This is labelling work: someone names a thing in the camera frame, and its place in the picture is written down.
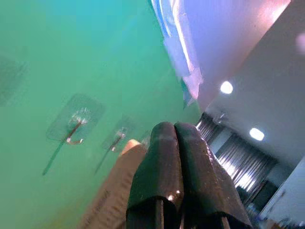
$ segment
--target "gray curtain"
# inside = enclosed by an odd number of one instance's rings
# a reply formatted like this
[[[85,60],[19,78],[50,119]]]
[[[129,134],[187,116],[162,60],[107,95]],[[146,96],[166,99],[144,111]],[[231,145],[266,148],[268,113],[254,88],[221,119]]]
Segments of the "gray curtain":
[[[276,164],[275,159],[235,134],[225,142],[216,156],[235,186],[240,186],[249,194],[256,191]]]
[[[213,119],[206,113],[202,114],[196,127],[207,144],[210,144],[223,129],[222,126],[216,125]]]

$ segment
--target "ceiling light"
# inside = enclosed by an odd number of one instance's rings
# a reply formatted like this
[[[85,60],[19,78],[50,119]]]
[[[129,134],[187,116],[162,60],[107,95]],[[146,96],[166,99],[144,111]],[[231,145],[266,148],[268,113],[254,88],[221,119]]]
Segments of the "ceiling light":
[[[233,91],[233,86],[232,86],[232,84],[230,84],[229,81],[224,81],[220,87],[220,90],[222,93],[231,94]]]
[[[256,128],[252,128],[250,130],[250,135],[252,138],[258,140],[258,141],[262,141],[263,138],[265,137],[264,133],[262,131],[260,131],[259,129]]]

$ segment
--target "green wall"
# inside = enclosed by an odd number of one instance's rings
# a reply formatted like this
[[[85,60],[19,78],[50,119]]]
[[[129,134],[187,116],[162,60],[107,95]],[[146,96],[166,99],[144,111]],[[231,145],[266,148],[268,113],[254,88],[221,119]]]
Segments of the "green wall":
[[[109,154],[94,175],[122,115],[136,123],[136,139],[158,122],[200,116],[197,104],[183,110],[148,0],[1,0],[0,62],[8,60],[25,71],[14,78],[0,63],[0,91],[10,95],[0,107],[3,229],[74,228],[117,158]],[[59,144],[46,132],[76,93],[105,112],[84,143],[64,145],[42,176]]]

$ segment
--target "ceiling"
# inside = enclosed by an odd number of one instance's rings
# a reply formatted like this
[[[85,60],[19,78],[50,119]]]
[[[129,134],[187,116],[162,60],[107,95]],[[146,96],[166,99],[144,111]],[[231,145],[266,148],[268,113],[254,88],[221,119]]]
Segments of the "ceiling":
[[[206,109],[224,112],[225,125],[281,163],[295,167],[304,155],[305,136],[305,1],[294,0],[246,58],[229,81],[232,94],[219,93]],[[249,136],[257,127],[258,142]]]

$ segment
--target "metal hook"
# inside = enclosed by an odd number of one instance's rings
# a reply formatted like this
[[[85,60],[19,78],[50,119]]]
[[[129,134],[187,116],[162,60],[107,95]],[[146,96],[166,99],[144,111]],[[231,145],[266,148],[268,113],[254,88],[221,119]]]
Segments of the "metal hook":
[[[83,142],[84,139],[80,139],[78,141],[74,141],[72,142],[71,141],[71,137],[72,135],[75,133],[75,131],[77,130],[77,128],[79,128],[81,125],[85,124],[86,122],[84,121],[78,121],[77,125],[73,128],[73,130],[69,133],[67,139],[66,139],[66,142],[68,145],[78,145],[78,144],[81,144]]]

